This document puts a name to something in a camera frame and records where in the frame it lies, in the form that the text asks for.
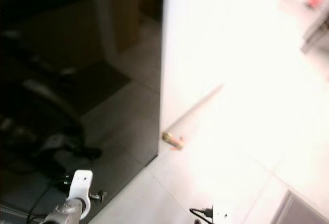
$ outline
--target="black cable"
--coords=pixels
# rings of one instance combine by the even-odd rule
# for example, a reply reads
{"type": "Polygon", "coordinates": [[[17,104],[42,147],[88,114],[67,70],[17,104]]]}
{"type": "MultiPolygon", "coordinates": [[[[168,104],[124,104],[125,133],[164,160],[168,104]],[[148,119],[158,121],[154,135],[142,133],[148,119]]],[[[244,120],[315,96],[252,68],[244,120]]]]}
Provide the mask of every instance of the black cable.
{"type": "Polygon", "coordinates": [[[214,224],[213,222],[211,222],[211,221],[205,219],[203,216],[197,214],[195,211],[198,211],[198,212],[203,213],[203,214],[204,214],[205,211],[203,211],[203,210],[197,210],[197,209],[190,209],[190,212],[191,212],[193,215],[196,215],[197,217],[201,218],[202,220],[204,220],[204,221],[207,222],[208,224],[214,224]]]}
{"type": "Polygon", "coordinates": [[[33,219],[36,219],[37,217],[33,217],[33,219],[31,219],[31,215],[32,215],[32,212],[33,210],[35,209],[35,207],[38,205],[38,203],[40,202],[40,200],[43,198],[43,196],[52,188],[54,187],[55,185],[57,185],[58,183],[61,183],[61,182],[64,182],[65,179],[61,179],[61,180],[58,180],[56,181],[55,183],[53,184],[50,184],[47,186],[47,188],[41,193],[41,195],[36,199],[36,201],[34,202],[32,208],[30,209],[28,215],[27,215],[27,218],[26,218],[26,224],[29,224],[33,219]]]}

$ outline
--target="white wall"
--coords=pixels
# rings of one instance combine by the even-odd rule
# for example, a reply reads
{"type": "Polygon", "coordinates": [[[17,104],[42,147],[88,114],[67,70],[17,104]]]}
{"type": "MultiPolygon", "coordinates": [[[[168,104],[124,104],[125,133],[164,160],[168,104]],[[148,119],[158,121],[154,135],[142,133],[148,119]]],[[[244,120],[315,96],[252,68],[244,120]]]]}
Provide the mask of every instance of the white wall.
{"type": "Polygon", "coordinates": [[[161,131],[221,84],[226,7],[227,0],[164,0],[161,131]]]}

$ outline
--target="black glass panel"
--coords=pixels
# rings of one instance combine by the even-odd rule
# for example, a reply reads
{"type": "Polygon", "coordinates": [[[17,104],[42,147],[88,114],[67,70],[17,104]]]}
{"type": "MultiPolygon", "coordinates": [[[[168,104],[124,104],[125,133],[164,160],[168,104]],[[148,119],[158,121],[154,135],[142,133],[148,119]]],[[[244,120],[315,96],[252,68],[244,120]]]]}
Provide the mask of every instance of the black glass panel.
{"type": "MultiPolygon", "coordinates": [[[[24,222],[49,183],[90,169],[90,192],[107,196],[87,222],[157,155],[162,0],[2,4],[3,210],[24,222]]],[[[33,213],[68,189],[53,187],[33,213]]]]}

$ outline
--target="small object on floor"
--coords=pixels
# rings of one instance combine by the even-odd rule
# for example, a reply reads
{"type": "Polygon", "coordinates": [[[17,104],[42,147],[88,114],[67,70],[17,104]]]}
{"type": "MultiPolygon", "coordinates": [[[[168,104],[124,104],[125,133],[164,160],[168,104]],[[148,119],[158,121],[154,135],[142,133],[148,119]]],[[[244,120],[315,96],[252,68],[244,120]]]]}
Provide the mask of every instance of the small object on floor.
{"type": "MultiPolygon", "coordinates": [[[[196,215],[197,217],[201,218],[202,220],[204,220],[208,224],[215,224],[213,222],[213,209],[212,208],[211,209],[210,208],[205,208],[205,209],[202,209],[202,210],[190,208],[190,212],[193,215],[196,215]]],[[[199,224],[199,223],[201,223],[201,221],[199,219],[195,219],[194,223],[199,224]]]]}
{"type": "Polygon", "coordinates": [[[171,150],[181,150],[185,146],[185,140],[183,137],[179,137],[179,139],[174,138],[173,135],[169,133],[163,133],[162,139],[164,142],[171,144],[174,146],[171,150]]]}

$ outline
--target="power cord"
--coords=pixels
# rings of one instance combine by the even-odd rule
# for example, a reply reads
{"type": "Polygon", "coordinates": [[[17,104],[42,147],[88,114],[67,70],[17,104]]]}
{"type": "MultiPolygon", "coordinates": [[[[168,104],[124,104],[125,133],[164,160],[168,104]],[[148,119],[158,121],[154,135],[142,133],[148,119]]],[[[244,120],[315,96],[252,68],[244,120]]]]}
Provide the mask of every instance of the power cord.
{"type": "Polygon", "coordinates": [[[58,180],[56,182],[54,182],[53,184],[50,184],[47,186],[47,188],[40,194],[40,196],[36,199],[36,201],[34,202],[32,208],[30,209],[28,215],[27,215],[27,218],[26,218],[26,224],[29,224],[31,221],[33,221],[34,219],[36,218],[39,218],[39,217],[43,217],[43,216],[46,216],[46,215],[34,215],[32,218],[31,218],[31,215],[32,215],[32,212],[33,210],[35,209],[35,207],[38,205],[38,203],[40,202],[40,200],[44,197],[44,195],[46,195],[46,193],[51,189],[53,188],[54,186],[56,186],[57,184],[59,183],[64,183],[64,184],[69,184],[70,181],[69,181],[69,176],[66,176],[66,179],[61,179],[61,180],[58,180]]]}
{"type": "Polygon", "coordinates": [[[205,208],[205,209],[202,209],[202,210],[190,209],[190,212],[193,215],[196,215],[197,217],[201,218],[202,220],[204,220],[208,224],[214,224],[213,222],[205,219],[203,216],[201,216],[201,215],[199,215],[199,214],[196,213],[196,212],[200,212],[201,214],[204,214],[206,217],[212,218],[212,209],[209,209],[209,208],[205,208]]]}

